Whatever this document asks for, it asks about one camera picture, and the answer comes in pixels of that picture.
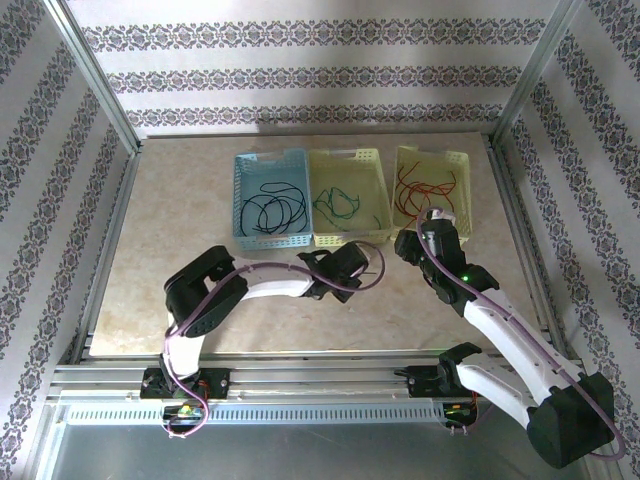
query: red wire tangle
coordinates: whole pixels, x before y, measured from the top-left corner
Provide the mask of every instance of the red wire tangle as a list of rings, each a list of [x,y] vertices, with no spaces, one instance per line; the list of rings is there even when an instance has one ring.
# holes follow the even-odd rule
[[[451,212],[455,212],[453,203],[449,199],[449,194],[454,188],[456,188],[456,185],[458,185],[455,174],[452,171],[449,171],[453,177],[453,182],[441,183],[440,185],[429,185],[428,183],[418,181],[405,183],[405,179],[416,169],[418,163],[419,162],[416,162],[416,164],[402,177],[400,176],[404,170],[404,165],[402,165],[398,170],[398,183],[396,185],[396,190],[398,190],[399,193],[394,203],[400,213],[407,217],[411,217],[411,220],[409,220],[409,223],[407,223],[404,228],[408,228],[409,225],[415,222],[422,210],[431,206],[430,195],[444,197],[451,206]]]

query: table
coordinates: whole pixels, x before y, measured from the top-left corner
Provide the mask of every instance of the table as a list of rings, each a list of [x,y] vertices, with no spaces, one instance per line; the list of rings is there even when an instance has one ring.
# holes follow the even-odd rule
[[[213,245],[241,254],[231,236],[235,154],[291,147],[378,148],[391,197],[398,145],[469,155],[474,233],[464,245],[467,259],[492,273],[514,306],[537,326],[479,133],[153,139],[143,148],[90,354],[159,353],[167,328],[164,282]],[[446,349],[465,341],[491,347],[475,327],[436,298],[418,268],[393,253],[392,242],[382,249],[388,273],[375,289],[354,295],[344,305],[330,296],[322,301],[271,297],[242,302],[208,335],[203,352]],[[299,251],[242,256],[287,261]]]

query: beige surface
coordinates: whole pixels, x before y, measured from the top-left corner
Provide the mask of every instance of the beige surface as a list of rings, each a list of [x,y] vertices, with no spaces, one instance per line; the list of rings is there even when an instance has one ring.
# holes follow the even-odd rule
[[[469,154],[474,233],[467,260],[483,265],[519,311],[534,311],[479,134],[236,137],[151,140],[143,157],[116,250],[92,355],[160,352],[167,328],[166,279],[216,244],[240,254],[231,238],[232,165],[236,153],[287,147],[380,149],[391,196],[395,147]],[[203,352],[448,348],[489,342],[440,303],[416,267],[387,242],[388,273],[373,290],[345,305],[271,297],[242,302],[205,340]],[[287,260],[299,250],[246,252],[247,258]]]

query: blue basket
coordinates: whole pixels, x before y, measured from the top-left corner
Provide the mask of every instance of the blue basket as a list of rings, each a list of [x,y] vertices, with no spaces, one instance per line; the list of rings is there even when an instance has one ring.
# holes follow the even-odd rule
[[[306,203],[306,227],[304,217],[289,225],[285,233],[254,233],[259,213],[253,209],[242,215],[247,199],[261,192],[260,187],[270,182],[287,182],[299,188]],[[305,247],[311,244],[311,189],[307,152],[291,148],[282,153],[244,153],[236,155],[233,169],[233,238],[243,250]]]

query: green wire tangle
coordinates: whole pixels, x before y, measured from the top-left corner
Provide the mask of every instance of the green wire tangle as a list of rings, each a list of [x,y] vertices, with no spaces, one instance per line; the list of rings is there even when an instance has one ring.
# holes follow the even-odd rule
[[[348,211],[344,213],[338,213],[336,211],[334,199],[337,199],[338,202],[340,202],[340,200],[346,201],[350,209],[347,208]],[[331,217],[327,215],[327,213],[322,208],[320,208],[320,206],[322,205],[326,206]],[[337,228],[342,232],[346,232],[348,230],[338,225],[336,222],[332,220],[332,218],[336,218],[340,220],[352,219],[354,215],[358,212],[358,210],[360,210],[360,195],[356,195],[355,198],[352,198],[338,187],[331,187],[330,190],[327,190],[325,188],[322,192],[320,192],[320,195],[318,195],[318,198],[316,198],[313,201],[313,208],[318,210],[324,216],[324,218],[326,218],[327,221],[331,225],[333,225],[335,228]],[[380,223],[380,220],[378,220],[378,217],[374,215],[373,218],[375,218],[376,222],[378,223],[378,228],[382,229],[382,225]]]

